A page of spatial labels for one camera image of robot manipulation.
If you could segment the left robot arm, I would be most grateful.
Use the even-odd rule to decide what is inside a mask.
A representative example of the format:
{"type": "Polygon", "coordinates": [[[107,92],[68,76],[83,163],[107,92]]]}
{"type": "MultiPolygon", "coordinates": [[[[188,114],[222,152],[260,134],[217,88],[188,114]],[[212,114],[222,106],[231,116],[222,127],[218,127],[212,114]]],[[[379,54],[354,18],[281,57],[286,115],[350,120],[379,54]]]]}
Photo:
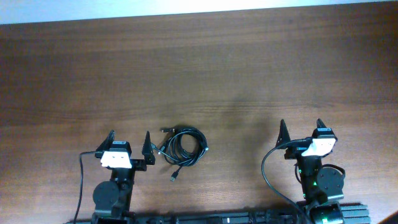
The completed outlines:
{"type": "Polygon", "coordinates": [[[146,133],[142,159],[133,159],[130,143],[116,141],[114,137],[115,131],[112,130],[95,151],[101,166],[111,170],[111,177],[93,191],[95,211],[92,223],[134,223],[130,205],[135,173],[145,172],[148,166],[155,164],[150,133],[146,133]]]}

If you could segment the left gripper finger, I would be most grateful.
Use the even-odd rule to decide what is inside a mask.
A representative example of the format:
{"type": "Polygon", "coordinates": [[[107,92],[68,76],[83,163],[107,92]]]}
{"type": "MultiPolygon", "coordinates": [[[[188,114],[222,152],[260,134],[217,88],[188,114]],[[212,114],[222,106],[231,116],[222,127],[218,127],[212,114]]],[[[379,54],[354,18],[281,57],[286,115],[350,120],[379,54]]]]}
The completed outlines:
{"type": "Polygon", "coordinates": [[[155,164],[155,155],[153,153],[153,147],[150,140],[150,132],[146,132],[146,137],[144,140],[144,144],[142,147],[142,155],[144,156],[144,160],[148,165],[155,164]]]}
{"type": "Polygon", "coordinates": [[[97,147],[96,152],[108,151],[115,137],[115,131],[112,129],[106,139],[97,147]]]}

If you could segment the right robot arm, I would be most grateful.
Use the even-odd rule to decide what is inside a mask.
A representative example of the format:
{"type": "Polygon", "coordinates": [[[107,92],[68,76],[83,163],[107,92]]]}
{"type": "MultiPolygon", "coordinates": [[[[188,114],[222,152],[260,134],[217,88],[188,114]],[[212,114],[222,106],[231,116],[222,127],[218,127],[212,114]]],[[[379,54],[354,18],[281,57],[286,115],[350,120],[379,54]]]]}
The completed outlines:
{"type": "Polygon", "coordinates": [[[345,170],[333,164],[323,164],[322,159],[332,153],[338,138],[321,119],[311,136],[292,140],[284,120],[280,121],[276,146],[284,149],[284,159],[297,161],[295,175],[305,199],[302,207],[312,223],[331,221],[322,215],[320,207],[336,204],[344,198],[345,170]]]}

